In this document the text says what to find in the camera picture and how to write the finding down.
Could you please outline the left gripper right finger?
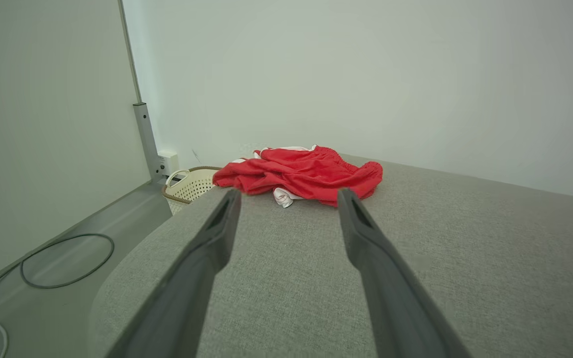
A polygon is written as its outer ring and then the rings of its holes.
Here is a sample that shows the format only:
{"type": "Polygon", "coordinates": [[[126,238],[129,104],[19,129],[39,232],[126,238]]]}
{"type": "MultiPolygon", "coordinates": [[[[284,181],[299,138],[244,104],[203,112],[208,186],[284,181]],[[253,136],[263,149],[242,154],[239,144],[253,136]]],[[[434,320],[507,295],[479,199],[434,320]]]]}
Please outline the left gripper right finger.
{"type": "Polygon", "coordinates": [[[349,261],[358,270],[380,358],[469,358],[400,253],[348,188],[337,208],[349,261]]]}

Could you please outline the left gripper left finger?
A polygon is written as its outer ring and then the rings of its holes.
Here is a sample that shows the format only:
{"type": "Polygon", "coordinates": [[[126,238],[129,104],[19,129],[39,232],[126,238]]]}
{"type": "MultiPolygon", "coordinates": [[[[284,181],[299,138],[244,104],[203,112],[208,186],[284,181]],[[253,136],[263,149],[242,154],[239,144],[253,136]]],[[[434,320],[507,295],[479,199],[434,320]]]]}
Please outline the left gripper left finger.
{"type": "Polygon", "coordinates": [[[241,193],[227,192],[107,353],[109,358],[193,358],[216,275],[231,258],[241,193]]]}

